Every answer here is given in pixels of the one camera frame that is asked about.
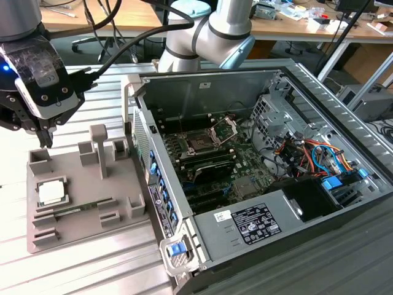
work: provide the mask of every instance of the warning label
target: warning label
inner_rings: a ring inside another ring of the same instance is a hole
[[[265,203],[232,213],[232,218],[248,245],[281,232]]]

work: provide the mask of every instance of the white label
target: white label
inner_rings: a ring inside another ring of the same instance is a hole
[[[214,217],[216,218],[217,222],[221,222],[232,218],[230,210],[215,213]]]
[[[208,83],[201,83],[201,84],[199,84],[199,89],[207,89],[207,88],[210,88],[210,85],[211,85],[210,82],[208,82]]]
[[[274,230],[274,229],[277,229],[277,228],[278,228],[278,225],[277,225],[277,224],[275,224],[275,225],[269,227],[270,230]]]

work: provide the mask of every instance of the cardboard box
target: cardboard box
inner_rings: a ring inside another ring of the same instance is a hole
[[[388,22],[379,22],[377,20],[373,20],[371,25],[374,26],[376,29],[382,32],[392,32],[393,31],[393,23],[392,21]]]

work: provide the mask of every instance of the white sticker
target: white sticker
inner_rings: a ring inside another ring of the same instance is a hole
[[[217,222],[221,222],[232,218],[230,210],[215,213],[214,217],[216,218]]]
[[[199,84],[199,89],[207,89],[207,88],[210,88],[210,85],[211,85],[210,82],[208,82],[208,83],[201,83],[201,84]]]

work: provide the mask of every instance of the aluminum extrusion table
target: aluminum extrusion table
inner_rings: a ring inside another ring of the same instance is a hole
[[[245,66],[291,60],[247,61]],[[69,67],[75,71],[82,66]],[[106,124],[123,136],[120,75],[154,71],[150,64],[113,66],[86,94],[86,103],[58,129],[52,154],[77,150],[88,126]],[[1,294],[172,294],[150,221],[36,254],[26,250],[27,151],[33,135],[0,130]],[[200,294],[392,294],[393,200],[341,229],[271,258]]]

